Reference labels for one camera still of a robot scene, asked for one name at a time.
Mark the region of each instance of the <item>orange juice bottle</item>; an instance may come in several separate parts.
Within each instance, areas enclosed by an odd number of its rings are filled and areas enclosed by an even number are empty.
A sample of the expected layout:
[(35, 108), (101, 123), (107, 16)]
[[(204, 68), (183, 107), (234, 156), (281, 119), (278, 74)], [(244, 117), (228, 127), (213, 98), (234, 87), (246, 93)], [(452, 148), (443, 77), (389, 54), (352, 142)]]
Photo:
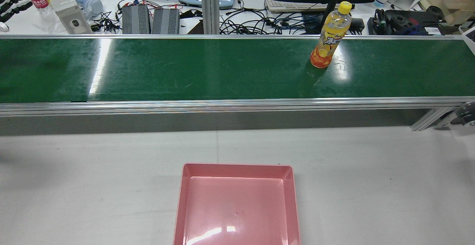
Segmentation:
[(322, 27), (322, 34), (317, 46), (310, 55), (310, 62), (317, 68), (325, 68), (331, 62), (340, 40), (345, 36), (351, 24), (351, 3), (343, 1), (338, 10), (328, 14)]

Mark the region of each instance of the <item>gray power supply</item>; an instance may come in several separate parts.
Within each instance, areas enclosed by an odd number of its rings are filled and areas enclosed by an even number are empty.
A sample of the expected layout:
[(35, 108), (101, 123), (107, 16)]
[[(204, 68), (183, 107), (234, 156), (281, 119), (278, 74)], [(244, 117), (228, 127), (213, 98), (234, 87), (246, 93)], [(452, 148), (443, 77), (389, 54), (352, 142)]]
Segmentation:
[(122, 7), (122, 34), (150, 34), (147, 5)]
[(180, 12), (178, 9), (156, 9), (153, 13), (152, 34), (179, 34)]

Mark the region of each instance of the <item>green conveyor belt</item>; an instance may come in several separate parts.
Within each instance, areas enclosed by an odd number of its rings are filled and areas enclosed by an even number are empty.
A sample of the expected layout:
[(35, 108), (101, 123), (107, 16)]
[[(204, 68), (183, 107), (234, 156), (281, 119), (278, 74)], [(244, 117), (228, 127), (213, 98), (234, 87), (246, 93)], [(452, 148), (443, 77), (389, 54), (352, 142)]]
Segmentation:
[(475, 96), (462, 40), (0, 39), (0, 103)]

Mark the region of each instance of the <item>yellow bottle cap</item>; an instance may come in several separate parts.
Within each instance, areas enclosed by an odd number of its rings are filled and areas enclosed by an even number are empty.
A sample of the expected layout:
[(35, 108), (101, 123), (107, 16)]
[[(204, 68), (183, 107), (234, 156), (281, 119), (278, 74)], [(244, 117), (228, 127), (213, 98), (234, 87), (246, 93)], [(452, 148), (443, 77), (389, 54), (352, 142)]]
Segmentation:
[(351, 3), (348, 2), (348, 1), (343, 1), (340, 3), (340, 6), (338, 7), (338, 12), (343, 14), (343, 15), (346, 15), (348, 13), (350, 13), (351, 11)]

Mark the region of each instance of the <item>pink tray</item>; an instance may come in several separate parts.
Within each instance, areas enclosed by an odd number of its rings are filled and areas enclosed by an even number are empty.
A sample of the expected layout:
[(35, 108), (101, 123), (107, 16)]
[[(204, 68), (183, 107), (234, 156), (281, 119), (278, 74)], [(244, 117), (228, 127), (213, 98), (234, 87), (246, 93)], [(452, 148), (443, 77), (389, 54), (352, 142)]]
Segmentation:
[(290, 166), (183, 167), (174, 245), (300, 245)]

